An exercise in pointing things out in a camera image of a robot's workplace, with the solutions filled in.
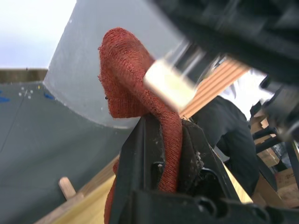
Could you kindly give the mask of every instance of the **red knit fabric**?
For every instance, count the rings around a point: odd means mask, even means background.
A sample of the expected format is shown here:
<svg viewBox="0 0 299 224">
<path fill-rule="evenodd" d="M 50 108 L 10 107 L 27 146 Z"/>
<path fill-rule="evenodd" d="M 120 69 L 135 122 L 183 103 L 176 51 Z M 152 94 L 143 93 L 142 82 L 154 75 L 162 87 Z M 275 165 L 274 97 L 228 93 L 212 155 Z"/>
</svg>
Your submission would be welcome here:
<svg viewBox="0 0 299 224">
<path fill-rule="evenodd" d="M 150 112 L 158 118 L 162 127 L 166 158 L 159 188 L 162 191 L 175 192 L 182 147 L 181 119 L 143 85 L 143 76 L 154 59 L 133 34 L 122 28 L 109 30 L 99 50 L 99 79 L 108 97 L 110 114 L 114 118 L 130 118 Z M 114 188 L 115 182 L 106 201 L 106 224 L 110 217 Z"/>
</svg>

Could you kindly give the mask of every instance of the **gray floor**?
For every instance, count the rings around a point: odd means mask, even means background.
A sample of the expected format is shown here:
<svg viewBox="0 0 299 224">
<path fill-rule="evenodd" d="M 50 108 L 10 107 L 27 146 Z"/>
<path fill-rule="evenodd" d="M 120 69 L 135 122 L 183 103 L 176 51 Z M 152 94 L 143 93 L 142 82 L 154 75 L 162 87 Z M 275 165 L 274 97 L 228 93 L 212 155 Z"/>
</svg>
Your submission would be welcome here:
<svg viewBox="0 0 299 224">
<path fill-rule="evenodd" d="M 0 91 L 0 224 L 31 224 L 59 206 L 59 178 L 80 189 L 132 131 L 86 120 L 41 83 L 0 84 Z"/>
</svg>

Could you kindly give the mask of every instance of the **blue mark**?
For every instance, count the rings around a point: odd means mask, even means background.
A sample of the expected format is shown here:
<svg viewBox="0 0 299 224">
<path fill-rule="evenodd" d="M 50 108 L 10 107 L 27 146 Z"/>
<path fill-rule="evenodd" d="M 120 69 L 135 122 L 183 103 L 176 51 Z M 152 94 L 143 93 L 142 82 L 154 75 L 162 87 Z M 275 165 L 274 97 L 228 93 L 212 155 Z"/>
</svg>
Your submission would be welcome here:
<svg viewBox="0 0 299 224">
<path fill-rule="evenodd" d="M 10 99 L 8 98 L 5 98 L 5 97 L 0 97 L 0 103 L 6 103 L 6 102 L 9 102 Z"/>
<path fill-rule="evenodd" d="M 45 93 L 45 92 L 43 92 L 43 96 L 46 97 L 47 99 L 54 99 L 54 96 L 52 96 L 48 93 Z"/>
</svg>

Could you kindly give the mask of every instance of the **sky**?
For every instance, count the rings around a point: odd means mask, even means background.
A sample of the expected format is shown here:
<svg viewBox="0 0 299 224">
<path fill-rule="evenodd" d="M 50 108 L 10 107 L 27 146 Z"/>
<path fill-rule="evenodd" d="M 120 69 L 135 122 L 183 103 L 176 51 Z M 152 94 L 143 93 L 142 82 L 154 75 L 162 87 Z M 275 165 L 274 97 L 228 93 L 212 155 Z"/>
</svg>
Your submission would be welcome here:
<svg viewBox="0 0 299 224">
<path fill-rule="evenodd" d="M 48 68 L 76 0 L 0 0 L 0 68 Z"/>
</svg>

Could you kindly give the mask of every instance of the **wooden slats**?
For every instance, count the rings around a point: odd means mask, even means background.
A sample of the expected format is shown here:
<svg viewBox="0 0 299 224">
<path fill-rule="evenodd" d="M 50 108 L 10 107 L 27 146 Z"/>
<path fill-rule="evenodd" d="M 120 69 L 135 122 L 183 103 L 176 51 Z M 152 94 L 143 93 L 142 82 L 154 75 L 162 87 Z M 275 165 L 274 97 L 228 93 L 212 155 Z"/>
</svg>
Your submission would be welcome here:
<svg viewBox="0 0 299 224">
<path fill-rule="evenodd" d="M 190 118 L 248 70 L 249 67 L 232 59 L 223 62 L 201 82 L 193 101 L 180 112 L 180 117 Z"/>
</svg>

